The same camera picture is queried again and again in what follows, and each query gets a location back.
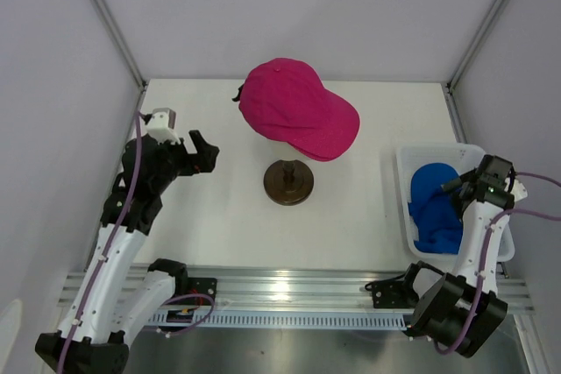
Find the blue cap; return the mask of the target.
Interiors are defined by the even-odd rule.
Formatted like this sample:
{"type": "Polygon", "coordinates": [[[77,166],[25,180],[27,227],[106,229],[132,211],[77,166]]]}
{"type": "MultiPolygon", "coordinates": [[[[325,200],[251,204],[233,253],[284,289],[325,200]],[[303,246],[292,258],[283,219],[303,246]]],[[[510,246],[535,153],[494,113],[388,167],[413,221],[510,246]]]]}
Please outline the blue cap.
{"type": "Polygon", "coordinates": [[[415,247],[424,253],[457,255],[463,236],[463,224],[442,185],[458,177],[445,163],[420,167],[410,182],[408,212],[418,232],[415,247]]]}

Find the brown wooden round stand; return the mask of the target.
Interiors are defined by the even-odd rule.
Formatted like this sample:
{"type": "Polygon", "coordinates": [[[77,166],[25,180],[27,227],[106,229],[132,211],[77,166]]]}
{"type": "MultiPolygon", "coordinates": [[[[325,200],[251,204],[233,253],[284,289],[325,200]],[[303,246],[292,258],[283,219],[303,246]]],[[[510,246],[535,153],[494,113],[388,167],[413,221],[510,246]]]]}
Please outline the brown wooden round stand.
{"type": "Polygon", "coordinates": [[[311,169],[304,162],[277,160],[266,169],[263,184],[272,201],[282,206],[294,206],[308,199],[314,181],[311,169]]]}

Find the magenta baseball cap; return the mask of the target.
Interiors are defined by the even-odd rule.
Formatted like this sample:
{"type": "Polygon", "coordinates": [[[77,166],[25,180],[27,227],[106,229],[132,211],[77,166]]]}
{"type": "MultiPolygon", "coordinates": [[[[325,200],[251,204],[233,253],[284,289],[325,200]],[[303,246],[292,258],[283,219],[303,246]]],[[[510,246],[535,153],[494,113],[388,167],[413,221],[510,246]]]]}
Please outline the magenta baseball cap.
{"type": "Polygon", "coordinates": [[[348,149],[333,147],[324,144],[301,144],[289,143],[296,151],[304,157],[319,162],[330,162],[344,155],[348,149]]]}

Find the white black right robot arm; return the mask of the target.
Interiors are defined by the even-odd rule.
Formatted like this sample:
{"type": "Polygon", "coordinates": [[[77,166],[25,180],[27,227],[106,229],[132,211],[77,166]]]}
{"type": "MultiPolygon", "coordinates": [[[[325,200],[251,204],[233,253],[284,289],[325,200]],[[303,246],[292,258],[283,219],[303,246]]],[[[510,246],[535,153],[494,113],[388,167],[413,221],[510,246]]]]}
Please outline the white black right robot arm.
{"type": "Polygon", "coordinates": [[[419,261],[400,285],[403,303],[414,308],[409,333],[427,336],[437,353],[471,357],[500,326],[508,305],[497,296],[496,264],[502,234],[515,205],[513,164],[485,155],[462,175],[441,164],[416,172],[408,211],[427,238],[456,232],[451,272],[419,261]]]}

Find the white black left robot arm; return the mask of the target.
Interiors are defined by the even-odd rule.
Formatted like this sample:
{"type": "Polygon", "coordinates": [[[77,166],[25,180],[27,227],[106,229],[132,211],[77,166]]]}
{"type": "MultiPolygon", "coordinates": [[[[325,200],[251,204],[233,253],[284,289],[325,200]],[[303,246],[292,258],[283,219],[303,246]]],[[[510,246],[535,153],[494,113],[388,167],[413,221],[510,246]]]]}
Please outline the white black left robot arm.
{"type": "Polygon", "coordinates": [[[103,204],[93,257],[74,301],[53,333],[42,333],[37,355],[57,373],[121,373],[130,347],[157,310],[168,304],[215,305],[215,294],[193,289],[185,264],[158,258],[135,292],[117,302],[134,258],[158,213],[161,196],[179,177],[211,173],[218,147],[199,131],[183,139],[137,135],[124,147],[122,170],[103,204]]]}

